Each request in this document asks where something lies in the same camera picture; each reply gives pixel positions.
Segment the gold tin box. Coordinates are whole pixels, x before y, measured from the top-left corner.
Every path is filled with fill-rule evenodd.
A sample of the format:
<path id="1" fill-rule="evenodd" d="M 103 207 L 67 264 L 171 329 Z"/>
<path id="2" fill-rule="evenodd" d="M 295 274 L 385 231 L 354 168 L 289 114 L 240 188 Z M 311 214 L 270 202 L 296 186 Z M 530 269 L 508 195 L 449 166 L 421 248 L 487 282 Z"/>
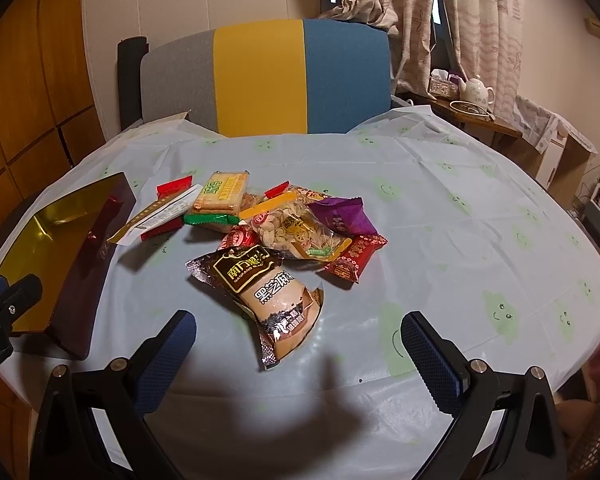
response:
<path id="1" fill-rule="evenodd" d="M 42 283 L 40 301 L 12 326 L 16 351 L 87 358 L 116 249 L 108 238 L 125 225 L 134 206 L 131 185 L 118 172 L 58 198 L 27 222 L 0 264 L 10 284 L 28 274 Z"/>

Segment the clear brown pastry packet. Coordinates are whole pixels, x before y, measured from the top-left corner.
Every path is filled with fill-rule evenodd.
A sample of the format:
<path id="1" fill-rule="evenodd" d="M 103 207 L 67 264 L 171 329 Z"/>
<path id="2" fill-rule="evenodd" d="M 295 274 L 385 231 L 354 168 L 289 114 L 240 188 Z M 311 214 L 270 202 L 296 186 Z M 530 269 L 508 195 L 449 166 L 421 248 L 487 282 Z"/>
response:
<path id="1" fill-rule="evenodd" d="M 261 203 L 264 200 L 263 194 L 256 194 L 245 192 L 244 196 L 242 196 L 242 203 L 240 204 L 240 210 L 246 210 L 253 206 L 256 206 L 258 203 Z M 207 222 L 200 225 L 201 228 L 208 229 L 214 232 L 226 234 L 230 232 L 230 229 L 233 226 L 237 226 L 239 220 L 230 222 L 230 223 L 219 223 L 219 222 Z"/>

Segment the orange peanut snack bag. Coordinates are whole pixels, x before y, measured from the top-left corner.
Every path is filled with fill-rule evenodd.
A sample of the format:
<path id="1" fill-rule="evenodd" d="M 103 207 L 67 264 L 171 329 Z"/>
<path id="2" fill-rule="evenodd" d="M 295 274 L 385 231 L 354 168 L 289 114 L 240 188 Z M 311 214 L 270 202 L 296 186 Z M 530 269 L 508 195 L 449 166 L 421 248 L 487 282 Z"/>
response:
<path id="1" fill-rule="evenodd" d="M 352 244 L 350 237 L 318 221 L 296 188 L 262 200 L 243 210 L 239 218 L 265 247 L 289 258 L 331 262 Z"/>

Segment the white gold long packet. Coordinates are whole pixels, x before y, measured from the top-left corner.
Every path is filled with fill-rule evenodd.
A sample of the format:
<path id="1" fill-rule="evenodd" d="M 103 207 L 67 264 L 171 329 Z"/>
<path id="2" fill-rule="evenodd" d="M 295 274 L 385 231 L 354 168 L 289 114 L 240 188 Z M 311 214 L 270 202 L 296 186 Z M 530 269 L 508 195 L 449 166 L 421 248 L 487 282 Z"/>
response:
<path id="1" fill-rule="evenodd" d="M 187 190 L 160 198 L 140 211 L 135 217 L 107 238 L 110 244 L 130 246 L 148 231 L 163 226 L 189 211 L 202 186 L 194 184 Z"/>

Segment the white teapot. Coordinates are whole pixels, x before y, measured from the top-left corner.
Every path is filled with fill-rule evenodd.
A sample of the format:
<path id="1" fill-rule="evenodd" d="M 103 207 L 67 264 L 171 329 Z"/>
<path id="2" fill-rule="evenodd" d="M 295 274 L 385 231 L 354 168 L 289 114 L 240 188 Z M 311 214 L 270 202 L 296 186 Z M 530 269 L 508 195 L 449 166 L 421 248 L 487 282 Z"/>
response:
<path id="1" fill-rule="evenodd" d="M 463 101 L 479 105 L 487 110 L 492 110 L 495 101 L 494 89 L 486 86 L 480 76 L 467 80 L 461 79 L 458 82 L 458 95 Z"/>

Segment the red ornate candy packet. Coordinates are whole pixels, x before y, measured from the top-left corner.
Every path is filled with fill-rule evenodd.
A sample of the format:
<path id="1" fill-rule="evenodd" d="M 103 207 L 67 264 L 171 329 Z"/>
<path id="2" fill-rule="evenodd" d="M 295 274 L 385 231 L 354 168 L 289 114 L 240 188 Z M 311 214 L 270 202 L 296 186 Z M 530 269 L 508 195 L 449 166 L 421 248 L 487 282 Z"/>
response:
<path id="1" fill-rule="evenodd" d="M 359 235 L 335 260 L 325 266 L 325 271 L 347 282 L 357 283 L 370 258 L 387 243 L 388 240 L 379 234 Z"/>

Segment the patterned tissue box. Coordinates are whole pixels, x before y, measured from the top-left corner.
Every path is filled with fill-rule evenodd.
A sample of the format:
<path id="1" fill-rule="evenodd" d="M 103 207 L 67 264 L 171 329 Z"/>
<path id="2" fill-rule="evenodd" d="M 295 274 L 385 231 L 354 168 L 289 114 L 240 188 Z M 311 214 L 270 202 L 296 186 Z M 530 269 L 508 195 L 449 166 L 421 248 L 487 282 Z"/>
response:
<path id="1" fill-rule="evenodd" d="M 436 99 L 457 100 L 460 97 L 462 78 L 442 68 L 434 68 L 430 73 L 428 92 Z"/>

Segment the cardboard box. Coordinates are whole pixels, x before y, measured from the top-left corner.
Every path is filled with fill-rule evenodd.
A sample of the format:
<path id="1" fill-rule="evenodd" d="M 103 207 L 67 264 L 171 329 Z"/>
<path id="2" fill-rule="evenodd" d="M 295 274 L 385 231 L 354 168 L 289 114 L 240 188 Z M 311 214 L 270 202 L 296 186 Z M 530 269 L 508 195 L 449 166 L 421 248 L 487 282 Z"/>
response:
<path id="1" fill-rule="evenodd" d="M 522 137 L 507 156 L 560 206 L 570 208 L 588 162 L 597 154 L 595 145 L 565 117 L 522 96 L 516 96 L 512 121 Z"/>

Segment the grey yellow blue chair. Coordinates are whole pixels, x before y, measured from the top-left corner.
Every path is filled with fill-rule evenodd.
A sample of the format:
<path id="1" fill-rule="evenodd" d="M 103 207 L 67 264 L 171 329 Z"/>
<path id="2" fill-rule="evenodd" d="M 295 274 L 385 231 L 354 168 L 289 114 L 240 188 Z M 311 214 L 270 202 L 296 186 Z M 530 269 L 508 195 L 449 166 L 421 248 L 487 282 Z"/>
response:
<path id="1" fill-rule="evenodd" d="M 222 136 L 346 133 L 391 107 L 388 35 L 360 23 L 272 20 L 198 32 L 145 54 L 140 109 Z"/>

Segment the sesame stick squirrel packet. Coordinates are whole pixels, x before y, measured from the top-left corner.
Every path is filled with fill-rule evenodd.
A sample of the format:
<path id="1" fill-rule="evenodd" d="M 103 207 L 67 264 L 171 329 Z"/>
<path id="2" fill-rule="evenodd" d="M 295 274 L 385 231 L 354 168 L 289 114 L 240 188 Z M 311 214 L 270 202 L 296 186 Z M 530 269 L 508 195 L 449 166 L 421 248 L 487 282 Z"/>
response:
<path id="1" fill-rule="evenodd" d="M 329 198 L 328 194 L 320 191 L 314 191 L 310 188 L 302 188 L 302 186 L 291 184 L 289 181 L 279 183 L 279 185 L 269 188 L 264 192 L 264 197 L 267 200 L 272 200 L 272 198 L 287 192 L 295 192 L 298 200 L 304 204 L 320 202 L 325 198 Z"/>

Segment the yellow green cracker packet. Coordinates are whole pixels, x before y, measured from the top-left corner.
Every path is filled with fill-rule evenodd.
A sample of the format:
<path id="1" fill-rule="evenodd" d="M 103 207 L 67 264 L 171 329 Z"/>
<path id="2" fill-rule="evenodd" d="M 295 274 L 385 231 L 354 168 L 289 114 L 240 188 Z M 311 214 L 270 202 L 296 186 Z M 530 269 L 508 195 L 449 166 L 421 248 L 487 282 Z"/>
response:
<path id="1" fill-rule="evenodd" d="M 184 214 L 184 222 L 190 226 L 238 224 L 248 181 L 248 171 L 215 171 Z"/>

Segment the bright red snack packet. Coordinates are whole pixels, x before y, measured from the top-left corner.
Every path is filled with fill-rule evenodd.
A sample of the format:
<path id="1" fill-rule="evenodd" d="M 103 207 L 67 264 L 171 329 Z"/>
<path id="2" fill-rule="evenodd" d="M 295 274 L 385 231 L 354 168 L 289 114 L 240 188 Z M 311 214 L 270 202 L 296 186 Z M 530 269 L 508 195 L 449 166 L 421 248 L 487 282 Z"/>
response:
<path id="1" fill-rule="evenodd" d="M 160 184 L 156 187 L 157 198 L 161 200 L 162 198 L 166 198 L 171 194 L 175 194 L 178 192 L 183 192 L 190 188 L 193 185 L 193 176 L 186 176 L 179 178 L 178 180 L 173 180 L 170 182 L 166 182 Z M 151 229 L 140 236 L 140 240 L 142 242 L 146 242 L 146 240 L 150 240 L 161 234 L 171 233 L 178 229 L 181 229 L 184 226 L 184 214 L 180 214 L 179 216 L 169 220 L 166 223 L 163 223 L 162 226 L 157 226 L 155 229 Z"/>

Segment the purple snack packet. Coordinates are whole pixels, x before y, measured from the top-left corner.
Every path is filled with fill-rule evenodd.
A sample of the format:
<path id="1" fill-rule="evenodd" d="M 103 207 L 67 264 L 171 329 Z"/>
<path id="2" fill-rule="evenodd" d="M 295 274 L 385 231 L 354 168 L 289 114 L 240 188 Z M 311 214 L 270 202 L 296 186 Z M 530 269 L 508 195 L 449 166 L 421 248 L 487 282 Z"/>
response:
<path id="1" fill-rule="evenodd" d="M 367 218 L 361 197 L 326 197 L 309 203 L 309 210 L 324 226 L 347 235 L 376 235 L 377 230 Z"/>

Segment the brown sesame paste packet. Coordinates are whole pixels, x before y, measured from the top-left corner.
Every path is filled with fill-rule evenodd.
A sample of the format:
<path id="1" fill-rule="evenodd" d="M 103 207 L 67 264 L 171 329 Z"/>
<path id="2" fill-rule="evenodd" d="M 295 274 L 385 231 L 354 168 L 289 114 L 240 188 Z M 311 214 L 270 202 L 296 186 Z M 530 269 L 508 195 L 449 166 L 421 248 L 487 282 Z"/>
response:
<path id="1" fill-rule="evenodd" d="M 278 250 L 257 244 L 219 249 L 186 263 L 196 280 L 230 297 L 256 324 L 266 370 L 306 340 L 324 304 L 324 290 L 308 289 L 283 260 Z"/>

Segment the red white candy packet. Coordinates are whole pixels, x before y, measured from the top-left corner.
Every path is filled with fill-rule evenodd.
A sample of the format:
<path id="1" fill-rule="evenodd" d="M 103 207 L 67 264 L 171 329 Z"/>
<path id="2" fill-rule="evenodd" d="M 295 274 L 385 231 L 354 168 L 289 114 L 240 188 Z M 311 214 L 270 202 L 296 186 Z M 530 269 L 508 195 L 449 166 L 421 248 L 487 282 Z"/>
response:
<path id="1" fill-rule="evenodd" d="M 223 237 L 218 249 L 249 248 L 260 244 L 260 236 L 251 226 L 248 226 L 248 224 L 236 224 Z"/>

